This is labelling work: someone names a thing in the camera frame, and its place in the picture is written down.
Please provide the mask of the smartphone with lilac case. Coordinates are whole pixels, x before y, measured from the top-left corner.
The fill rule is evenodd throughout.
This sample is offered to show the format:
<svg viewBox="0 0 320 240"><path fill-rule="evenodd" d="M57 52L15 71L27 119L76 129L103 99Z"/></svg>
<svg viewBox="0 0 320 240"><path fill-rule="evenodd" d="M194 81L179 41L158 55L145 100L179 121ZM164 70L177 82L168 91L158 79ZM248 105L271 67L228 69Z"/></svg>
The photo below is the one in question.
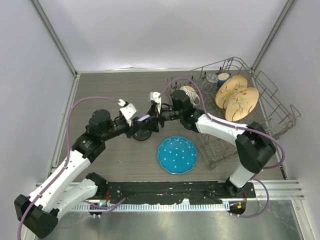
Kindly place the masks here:
<svg viewBox="0 0 320 240"><path fill-rule="evenodd" d="M151 120L151 116L149 114L146 114L142 117L140 117L137 122L139 123L148 123Z"/></svg>

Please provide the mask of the black phone stand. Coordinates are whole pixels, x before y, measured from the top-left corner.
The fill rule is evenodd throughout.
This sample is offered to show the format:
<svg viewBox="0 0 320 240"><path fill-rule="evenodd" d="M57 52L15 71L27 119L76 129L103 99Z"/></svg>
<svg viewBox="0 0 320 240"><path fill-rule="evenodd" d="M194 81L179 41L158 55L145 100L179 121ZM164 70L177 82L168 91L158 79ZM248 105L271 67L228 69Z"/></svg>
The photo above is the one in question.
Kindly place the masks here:
<svg viewBox="0 0 320 240"><path fill-rule="evenodd" d="M140 142L148 140L152 135L152 131L149 128L149 124L146 122L136 122L133 125L132 137Z"/></svg>

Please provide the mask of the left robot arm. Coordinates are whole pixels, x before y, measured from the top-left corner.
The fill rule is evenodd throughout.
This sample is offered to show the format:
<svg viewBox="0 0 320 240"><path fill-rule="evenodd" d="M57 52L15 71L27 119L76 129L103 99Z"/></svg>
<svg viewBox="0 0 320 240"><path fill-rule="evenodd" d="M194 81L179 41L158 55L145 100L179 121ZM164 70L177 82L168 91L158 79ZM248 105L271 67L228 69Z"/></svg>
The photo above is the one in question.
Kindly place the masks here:
<svg viewBox="0 0 320 240"><path fill-rule="evenodd" d="M70 190L67 187L106 149L106 141L121 134L131 137L141 129L158 131L158 115L158 110L150 108L145 116L137 117L131 105L121 108L115 119L105 109L96 110L59 167L28 196L20 194L14 200L19 226L43 239L74 206L91 197L102 199L108 184L97 173L89 173Z"/></svg>

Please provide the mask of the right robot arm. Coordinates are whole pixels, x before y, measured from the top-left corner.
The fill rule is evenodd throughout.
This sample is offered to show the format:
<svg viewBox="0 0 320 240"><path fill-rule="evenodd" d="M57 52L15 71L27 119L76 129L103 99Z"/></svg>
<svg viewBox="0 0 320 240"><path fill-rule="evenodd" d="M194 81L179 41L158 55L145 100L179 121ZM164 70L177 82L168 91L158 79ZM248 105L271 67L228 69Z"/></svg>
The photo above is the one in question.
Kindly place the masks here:
<svg viewBox="0 0 320 240"><path fill-rule="evenodd" d="M240 163L225 181L225 190L230 197L238 197L243 193L245 184L260 173L275 155L277 150L272 138L257 122L237 124L210 115L205 109L195 108L183 90L174 91L170 97L172 105L163 110L161 93L149 94L151 107L148 114L153 124L152 131L159 131L167 121L178 120L189 131L211 135L235 146Z"/></svg>

